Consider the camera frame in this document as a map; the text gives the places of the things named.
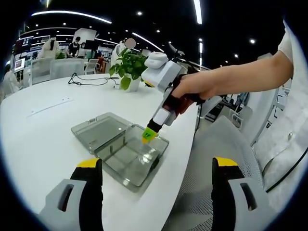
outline human hand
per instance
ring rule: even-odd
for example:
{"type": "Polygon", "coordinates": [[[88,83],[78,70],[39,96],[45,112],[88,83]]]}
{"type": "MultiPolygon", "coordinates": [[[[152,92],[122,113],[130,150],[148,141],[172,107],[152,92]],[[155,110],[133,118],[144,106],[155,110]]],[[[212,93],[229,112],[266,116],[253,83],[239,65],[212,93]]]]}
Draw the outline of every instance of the human hand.
{"type": "MultiPolygon", "coordinates": [[[[209,71],[203,71],[184,76],[180,84],[173,90],[172,96],[181,98],[185,94],[196,93],[202,100],[207,100],[215,96],[216,92],[217,87],[209,75],[209,71]]],[[[193,103],[189,99],[184,100],[179,113],[183,114],[193,103]]]]}

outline black ceiling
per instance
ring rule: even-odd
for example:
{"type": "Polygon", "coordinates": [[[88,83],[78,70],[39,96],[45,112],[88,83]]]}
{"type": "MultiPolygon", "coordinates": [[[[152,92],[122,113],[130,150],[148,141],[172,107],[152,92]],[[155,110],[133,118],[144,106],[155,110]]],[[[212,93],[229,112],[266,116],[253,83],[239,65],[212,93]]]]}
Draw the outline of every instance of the black ceiling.
{"type": "MultiPolygon", "coordinates": [[[[136,32],[162,49],[163,44],[171,41],[175,48],[184,51],[187,60],[196,63],[199,63],[200,56],[198,39],[202,38],[203,65],[211,69],[251,62],[260,55],[277,50],[284,34],[279,5],[265,0],[200,0],[200,3],[202,25],[197,24],[193,0],[156,0],[152,4],[146,0],[87,0],[83,4],[76,0],[53,0],[48,10],[88,13],[110,20],[112,24],[65,14],[33,16],[26,24],[30,27],[27,30],[62,27],[63,22],[66,22],[66,27],[92,26],[100,34],[98,38],[115,42],[134,37],[131,32],[136,32]],[[252,45],[250,39],[255,39],[256,43],[252,45]]],[[[59,30],[60,34],[74,34],[74,31],[59,30]]],[[[39,35],[44,33],[50,34],[50,31],[40,31],[39,35]]],[[[134,38],[140,43],[137,49],[148,47],[158,51],[140,38],[134,38]]]]}

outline human arm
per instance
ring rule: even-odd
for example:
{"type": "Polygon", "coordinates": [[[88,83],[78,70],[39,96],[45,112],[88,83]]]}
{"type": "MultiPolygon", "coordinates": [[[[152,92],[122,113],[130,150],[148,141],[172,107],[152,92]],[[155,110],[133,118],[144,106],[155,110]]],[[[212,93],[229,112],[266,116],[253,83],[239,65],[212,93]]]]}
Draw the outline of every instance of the human arm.
{"type": "Polygon", "coordinates": [[[281,86],[292,75],[292,62],[277,51],[269,59],[187,75],[172,95],[180,98],[187,93],[199,93],[202,99],[209,99],[215,95],[264,91],[281,86]]]}
{"type": "Polygon", "coordinates": [[[67,56],[70,56],[71,55],[71,47],[73,46],[73,44],[71,43],[71,44],[69,44],[69,46],[68,46],[68,49],[67,49],[67,56]]]}
{"type": "Polygon", "coordinates": [[[79,49],[80,49],[80,45],[78,44],[78,45],[77,45],[77,51],[76,51],[75,57],[78,57],[78,55],[79,55],[79,49]]]}

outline monitor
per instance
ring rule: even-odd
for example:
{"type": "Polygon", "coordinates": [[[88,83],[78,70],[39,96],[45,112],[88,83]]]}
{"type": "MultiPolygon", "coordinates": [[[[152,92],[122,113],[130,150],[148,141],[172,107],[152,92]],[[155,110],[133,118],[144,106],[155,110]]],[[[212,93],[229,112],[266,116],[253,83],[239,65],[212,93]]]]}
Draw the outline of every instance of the monitor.
{"type": "Polygon", "coordinates": [[[98,42],[93,40],[87,40],[85,45],[85,50],[97,50],[98,42]]]}
{"type": "Polygon", "coordinates": [[[15,61],[14,71],[19,71],[25,67],[25,58],[15,61]]]}

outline green leaves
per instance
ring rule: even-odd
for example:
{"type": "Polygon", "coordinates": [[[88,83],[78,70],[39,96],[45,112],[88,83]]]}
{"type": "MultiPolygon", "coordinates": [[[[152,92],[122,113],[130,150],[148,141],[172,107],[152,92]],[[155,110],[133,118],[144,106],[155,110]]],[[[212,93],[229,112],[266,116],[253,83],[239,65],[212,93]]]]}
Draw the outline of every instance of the green leaves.
{"type": "Polygon", "coordinates": [[[120,53],[120,55],[123,56],[127,50],[128,50],[128,48],[125,48],[125,49],[120,53]]]}
{"type": "Polygon", "coordinates": [[[128,78],[128,77],[122,78],[121,84],[120,84],[121,89],[127,90],[129,88],[130,82],[131,82],[130,78],[128,78]]]}
{"type": "Polygon", "coordinates": [[[131,80],[138,79],[142,72],[147,68],[144,65],[146,59],[147,57],[144,55],[133,54],[126,48],[121,52],[121,56],[117,59],[121,61],[121,63],[115,64],[110,68],[110,76],[114,73],[119,74],[122,78],[121,88],[126,90],[129,87],[131,80]]]}
{"type": "Polygon", "coordinates": [[[136,62],[134,63],[134,68],[139,68],[139,67],[142,67],[141,62],[136,61],[136,62]]]}
{"type": "Polygon", "coordinates": [[[119,75],[120,75],[121,78],[125,75],[125,69],[124,68],[119,69],[119,75]]]}
{"type": "Polygon", "coordinates": [[[134,71],[134,69],[133,69],[132,67],[127,68],[127,72],[128,72],[128,73],[132,74],[133,71],[134,71]]]}
{"type": "Polygon", "coordinates": [[[112,75],[115,73],[115,71],[116,71],[116,67],[115,67],[115,65],[114,65],[114,66],[112,66],[112,67],[109,69],[109,74],[110,74],[110,76],[112,76],[112,75]]]}
{"type": "Polygon", "coordinates": [[[138,72],[133,72],[132,74],[131,74],[131,78],[133,79],[133,80],[136,80],[136,79],[138,79],[139,78],[139,73],[138,72]]]}

